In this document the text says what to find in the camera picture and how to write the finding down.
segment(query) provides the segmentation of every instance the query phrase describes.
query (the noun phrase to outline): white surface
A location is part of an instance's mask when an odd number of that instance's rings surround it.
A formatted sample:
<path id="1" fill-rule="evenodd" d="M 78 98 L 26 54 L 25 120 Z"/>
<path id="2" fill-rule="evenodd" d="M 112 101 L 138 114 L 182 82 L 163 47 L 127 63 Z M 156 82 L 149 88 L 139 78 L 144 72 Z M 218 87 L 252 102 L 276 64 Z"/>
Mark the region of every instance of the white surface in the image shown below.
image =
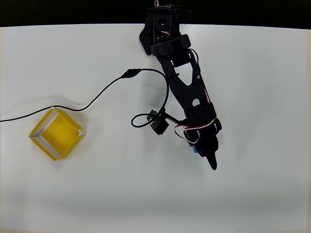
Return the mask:
<path id="1" fill-rule="evenodd" d="M 147 57 L 143 25 L 5 29 L 2 118 L 85 106 Z M 309 106 L 303 30 L 181 26 L 223 125 L 218 169 L 173 133 L 131 127 L 158 109 L 160 75 L 110 87 L 70 116 L 86 137 L 52 162 L 27 137 L 44 113 L 1 125 L 4 227 L 54 232 L 270 232 L 307 224 Z M 189 83 L 190 65 L 179 69 Z M 182 119 L 170 95 L 166 107 Z"/>

